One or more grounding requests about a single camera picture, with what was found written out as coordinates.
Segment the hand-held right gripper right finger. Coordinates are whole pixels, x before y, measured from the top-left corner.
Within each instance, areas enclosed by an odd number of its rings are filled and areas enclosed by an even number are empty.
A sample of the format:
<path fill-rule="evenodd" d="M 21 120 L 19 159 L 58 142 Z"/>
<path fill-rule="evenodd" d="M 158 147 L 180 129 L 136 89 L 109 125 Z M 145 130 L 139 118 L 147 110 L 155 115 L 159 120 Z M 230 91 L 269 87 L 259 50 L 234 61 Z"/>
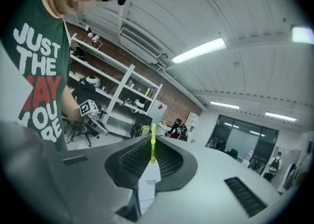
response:
<path fill-rule="evenodd" d="M 146 224 L 269 224 L 279 215 L 279 194 L 256 172 L 220 151 L 164 137 L 197 160 L 194 177 L 181 189 L 157 193 L 144 214 Z M 249 217 L 226 179 L 237 177 L 266 208 Z"/>

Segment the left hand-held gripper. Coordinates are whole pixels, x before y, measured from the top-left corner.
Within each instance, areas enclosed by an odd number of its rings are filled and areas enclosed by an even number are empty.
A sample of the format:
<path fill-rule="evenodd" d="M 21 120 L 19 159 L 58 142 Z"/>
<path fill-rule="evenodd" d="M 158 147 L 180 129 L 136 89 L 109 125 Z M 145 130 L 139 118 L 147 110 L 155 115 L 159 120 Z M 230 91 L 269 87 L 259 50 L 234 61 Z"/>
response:
<path fill-rule="evenodd" d="M 101 110 L 97 107 L 93 100 L 86 100 L 79 105 L 80 120 L 87 118 L 101 119 Z"/>

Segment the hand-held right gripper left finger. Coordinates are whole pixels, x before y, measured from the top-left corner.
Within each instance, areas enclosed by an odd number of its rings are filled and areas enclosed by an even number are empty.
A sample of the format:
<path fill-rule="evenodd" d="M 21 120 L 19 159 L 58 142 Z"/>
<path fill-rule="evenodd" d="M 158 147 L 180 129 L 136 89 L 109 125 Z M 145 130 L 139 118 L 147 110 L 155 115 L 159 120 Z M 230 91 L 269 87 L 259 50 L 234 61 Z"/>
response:
<path fill-rule="evenodd" d="M 120 161 L 149 142 L 137 137 L 60 154 L 47 144 L 49 168 L 69 215 L 69 224 L 150 224 L 152 209 L 140 212 L 138 178 Z"/>

